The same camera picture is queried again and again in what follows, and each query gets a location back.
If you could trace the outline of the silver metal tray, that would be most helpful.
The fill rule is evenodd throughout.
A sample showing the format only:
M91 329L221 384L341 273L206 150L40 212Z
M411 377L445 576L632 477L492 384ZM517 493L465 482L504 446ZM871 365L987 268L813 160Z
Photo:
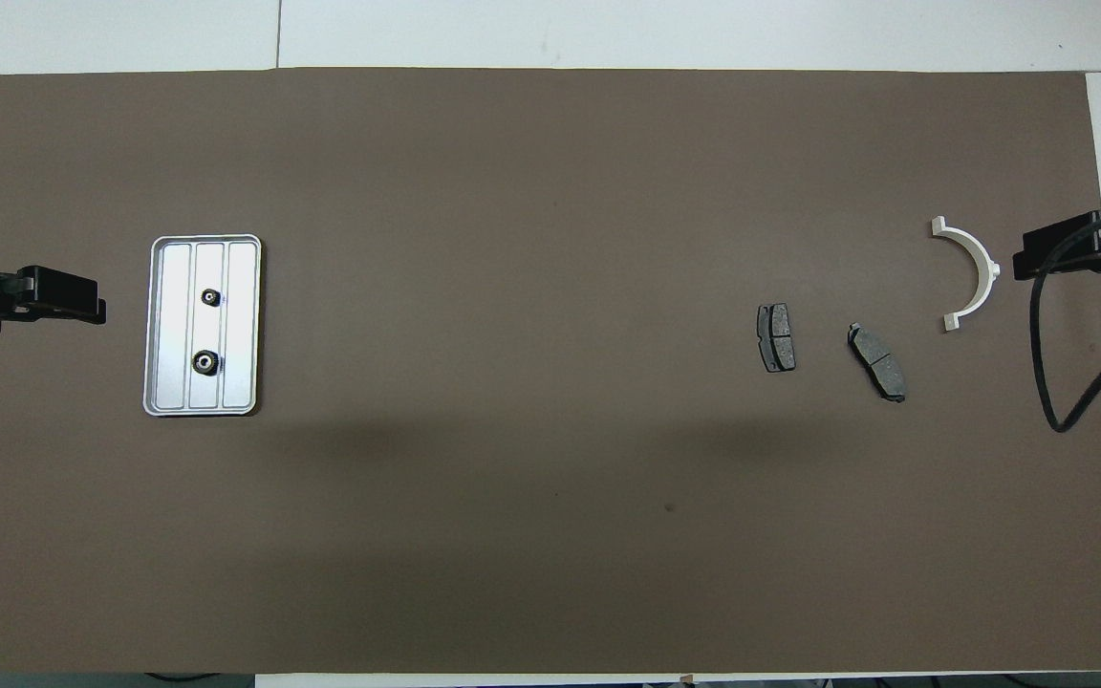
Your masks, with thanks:
M244 417L257 408L263 243L257 234L170 234L150 248L141 408L150 417ZM201 291L222 293L219 308ZM214 350L215 376L190 357Z

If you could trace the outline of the elongated dark brake pad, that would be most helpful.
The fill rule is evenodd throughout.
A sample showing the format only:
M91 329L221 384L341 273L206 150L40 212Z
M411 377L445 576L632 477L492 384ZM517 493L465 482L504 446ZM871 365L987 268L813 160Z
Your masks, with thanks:
M860 323L853 323L848 331L848 345L880 397L890 402L906 400L906 378L903 369L877 334Z

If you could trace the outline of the rectangular dark brake pad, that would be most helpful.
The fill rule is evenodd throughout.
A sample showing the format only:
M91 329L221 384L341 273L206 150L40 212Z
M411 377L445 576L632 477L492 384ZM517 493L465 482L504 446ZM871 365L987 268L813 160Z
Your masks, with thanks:
M756 334L760 356L768 372L791 372L796 369L789 310L784 302L759 306Z

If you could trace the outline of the brown table mat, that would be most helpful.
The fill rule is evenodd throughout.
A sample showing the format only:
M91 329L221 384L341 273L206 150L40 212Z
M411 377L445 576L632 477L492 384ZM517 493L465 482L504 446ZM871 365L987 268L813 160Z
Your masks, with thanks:
M0 671L1101 670L1010 267L1098 204L1072 73L0 75L0 270L108 304L0 334ZM246 232L257 408L150 417L153 241Z

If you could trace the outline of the white semicircular bracket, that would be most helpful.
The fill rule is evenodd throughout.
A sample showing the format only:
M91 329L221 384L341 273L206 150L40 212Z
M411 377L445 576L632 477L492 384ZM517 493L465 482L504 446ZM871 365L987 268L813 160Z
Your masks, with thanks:
M967 317L983 308L993 287L995 287L996 280L1000 279L1002 269L1000 263L993 260L982 241L960 227L951 226L944 215L935 215L930 221L930 231L933 238L951 241L957 247L964 249L975 270L975 288L973 296L966 302L964 308L942 315L942 330L946 334L952 334L960 329L961 323L964 323Z

